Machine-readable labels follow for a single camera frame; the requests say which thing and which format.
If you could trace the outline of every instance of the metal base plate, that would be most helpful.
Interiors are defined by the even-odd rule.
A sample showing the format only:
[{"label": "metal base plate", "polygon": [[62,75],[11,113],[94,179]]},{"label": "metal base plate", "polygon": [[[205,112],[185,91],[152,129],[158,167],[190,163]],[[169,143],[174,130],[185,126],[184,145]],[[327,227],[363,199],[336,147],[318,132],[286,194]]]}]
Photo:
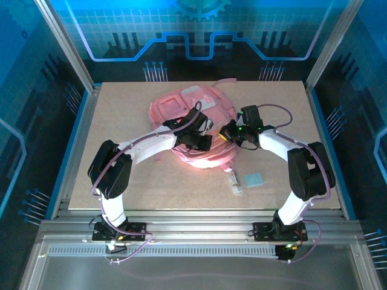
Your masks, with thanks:
[{"label": "metal base plate", "polygon": [[[146,232],[146,223],[144,222],[128,222],[126,224],[126,227],[122,230],[133,232],[133,233],[144,233]],[[110,227],[107,227],[102,222],[97,222],[94,225],[94,231],[93,231],[93,237],[91,238],[94,242],[101,242],[101,241],[110,241],[112,239],[119,240],[121,242],[127,242],[127,241],[139,241],[144,242],[145,241],[145,235],[143,236],[123,236],[123,238],[120,238],[122,234],[114,231]]]},{"label": "metal base plate", "polygon": [[[272,223],[271,222],[255,222],[253,223],[254,229],[254,241],[255,242],[297,242],[300,240],[300,236],[295,232],[291,231],[286,234],[282,234],[280,237],[275,235],[275,232],[272,231]],[[308,234],[305,227],[305,224],[300,224],[297,231],[301,233],[302,231],[302,240],[308,240]]]}]

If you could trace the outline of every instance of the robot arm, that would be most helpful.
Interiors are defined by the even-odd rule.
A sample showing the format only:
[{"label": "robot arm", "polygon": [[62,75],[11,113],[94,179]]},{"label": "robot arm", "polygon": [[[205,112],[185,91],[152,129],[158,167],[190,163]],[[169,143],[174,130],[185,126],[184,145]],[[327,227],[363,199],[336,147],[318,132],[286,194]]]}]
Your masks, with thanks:
[{"label": "robot arm", "polygon": [[[277,238],[286,232],[293,232],[302,223],[304,213],[313,205],[313,201],[326,194],[324,176],[317,161],[302,144],[293,138],[275,131],[273,126],[264,126],[257,106],[241,109],[238,119],[222,127],[220,136],[241,146],[248,141],[268,150],[288,162],[289,182],[292,189],[285,204],[276,211],[272,226]],[[321,161],[328,178],[330,188],[335,186],[335,178],[324,145],[320,142],[308,144]]]},{"label": "robot arm", "polygon": [[[193,118],[194,121],[188,127],[179,130]],[[103,218],[114,227],[119,227],[126,222],[122,193],[129,184],[132,165],[181,144],[185,144],[188,149],[208,151],[212,136],[203,132],[209,130],[212,125],[212,120],[193,108],[185,117],[165,121],[162,126],[142,137],[119,144],[111,140],[105,141],[88,170],[88,176],[93,185],[112,158],[120,151],[124,150],[124,152],[106,171],[96,188],[102,199],[105,212]]]}]

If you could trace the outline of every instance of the pink backpack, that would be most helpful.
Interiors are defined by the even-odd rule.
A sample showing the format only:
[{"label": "pink backpack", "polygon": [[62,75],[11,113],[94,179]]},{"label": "pink backpack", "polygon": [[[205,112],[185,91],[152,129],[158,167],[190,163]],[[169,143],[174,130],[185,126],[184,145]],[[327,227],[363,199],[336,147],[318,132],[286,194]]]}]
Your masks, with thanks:
[{"label": "pink backpack", "polygon": [[152,127],[156,129],[166,120],[185,116],[197,101],[202,104],[201,111],[213,121],[211,130],[206,132],[213,136],[211,149],[208,152],[188,152],[185,145],[180,145],[172,151],[181,160],[196,168],[220,166],[228,172],[231,169],[226,163],[236,155],[236,145],[224,141],[218,133],[232,118],[236,119],[236,114],[231,100],[214,86],[194,85],[162,95],[152,102],[149,108]]}]

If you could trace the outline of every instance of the wooden board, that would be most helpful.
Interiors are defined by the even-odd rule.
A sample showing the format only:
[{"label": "wooden board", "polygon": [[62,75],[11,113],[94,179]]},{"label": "wooden board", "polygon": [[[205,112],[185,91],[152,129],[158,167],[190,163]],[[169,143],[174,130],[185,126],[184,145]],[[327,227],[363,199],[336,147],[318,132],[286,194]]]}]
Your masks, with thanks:
[{"label": "wooden board", "polygon": [[[188,87],[195,82],[103,83],[86,141],[70,209],[95,209],[90,196],[87,170],[100,145],[108,139],[129,141],[151,131],[149,104],[160,95]],[[294,120],[282,132],[298,140],[313,142],[319,135],[302,82],[238,82],[218,86],[233,101],[236,110],[243,106],[274,103],[288,108]],[[262,108],[264,124],[282,124],[288,115],[277,108]],[[290,193],[287,163],[264,150],[240,150],[233,160],[241,179],[260,173],[264,184],[246,188],[235,196],[220,168],[196,169],[180,161],[172,152],[163,152],[161,162],[149,158],[132,168],[129,187],[124,192],[126,209],[161,208],[279,208]],[[316,208],[340,208],[335,189],[329,201]]]}]

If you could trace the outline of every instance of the blue edge trim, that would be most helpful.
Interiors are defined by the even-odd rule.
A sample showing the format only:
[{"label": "blue edge trim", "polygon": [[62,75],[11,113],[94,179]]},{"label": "blue edge trim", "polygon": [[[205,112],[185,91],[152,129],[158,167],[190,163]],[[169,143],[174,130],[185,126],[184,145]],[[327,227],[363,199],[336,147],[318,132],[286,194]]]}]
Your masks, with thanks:
[{"label": "blue edge trim", "polygon": [[321,107],[320,107],[320,102],[317,98],[317,94],[314,91],[314,89],[312,90],[311,95],[313,97],[313,102],[314,102],[314,105],[316,107],[316,112],[317,112],[319,119],[320,119],[322,133],[324,134],[324,137],[325,137],[325,140],[327,143],[327,147],[328,147],[328,151],[331,155],[333,167],[336,171],[336,178],[337,178],[336,182],[338,182],[340,184],[345,207],[346,207],[346,210],[348,212],[348,217],[349,217],[349,219],[356,219],[356,215],[355,215],[355,211],[354,211],[353,206],[352,206],[350,194],[348,193],[348,189],[345,185],[344,176],[343,176],[343,173],[341,172],[339,161],[337,160],[337,156],[336,156],[336,153],[334,151],[333,143],[332,143],[331,137],[329,135],[327,125],[324,122],[325,118],[324,118],[324,115],[323,115]]},{"label": "blue edge trim", "polygon": [[[340,188],[342,191],[342,196],[344,198],[344,203],[345,203],[346,210],[348,212],[348,216],[350,219],[356,219],[355,211],[354,211],[353,206],[352,206],[352,202],[351,202],[350,195],[348,193],[348,189],[345,185],[343,173],[341,172],[339,161],[337,160],[337,156],[336,156],[336,153],[334,151],[333,143],[332,143],[332,140],[330,138],[328,128],[327,128],[325,122],[323,122],[324,115],[322,114],[322,110],[321,110],[320,103],[319,103],[319,100],[317,98],[316,92],[314,90],[312,90],[311,95],[313,97],[314,105],[316,106],[316,112],[319,116],[319,119],[321,120],[321,128],[323,131],[322,133],[325,136],[328,150],[331,154],[333,167],[336,170],[337,182],[340,184]],[[85,109],[85,105],[86,105],[86,101],[87,101],[88,97],[89,97],[89,94],[87,93],[87,91],[85,91],[85,93],[83,94],[82,102],[80,104],[77,117],[76,117],[75,122],[74,122],[73,130],[71,131],[70,139],[68,140],[65,156],[63,157],[62,165],[60,166],[60,169],[59,169],[58,177],[57,177],[56,182],[55,182],[53,194],[51,195],[51,200],[50,200],[50,203],[49,203],[48,208],[47,208],[45,219],[51,219],[51,215],[53,214],[56,199],[57,199],[58,194],[59,194],[60,185],[62,183],[63,176],[65,174],[65,169],[66,169],[68,162],[69,162],[70,152],[73,149],[75,136],[77,134],[79,124],[80,124],[80,119],[82,118],[83,110]]]},{"label": "blue edge trim", "polygon": [[53,194],[51,195],[50,203],[48,204],[48,208],[47,208],[46,215],[45,215],[44,219],[51,219],[51,215],[53,214],[56,199],[58,198],[58,194],[59,194],[60,185],[62,184],[63,176],[65,174],[65,170],[66,170],[66,167],[67,167],[68,162],[69,162],[70,153],[71,153],[71,150],[73,149],[75,136],[76,136],[78,128],[79,128],[80,119],[82,118],[83,110],[85,109],[85,105],[86,105],[86,101],[90,97],[90,95],[91,94],[89,94],[87,90],[85,90],[85,92],[83,93],[83,97],[82,97],[82,101],[80,102],[78,114],[77,114],[77,117],[76,117],[75,122],[74,122],[73,130],[71,131],[70,139],[68,140],[68,143],[67,143],[65,156],[63,156],[63,161],[62,161],[62,164],[60,165],[60,169],[59,169],[58,177],[56,178]]}]

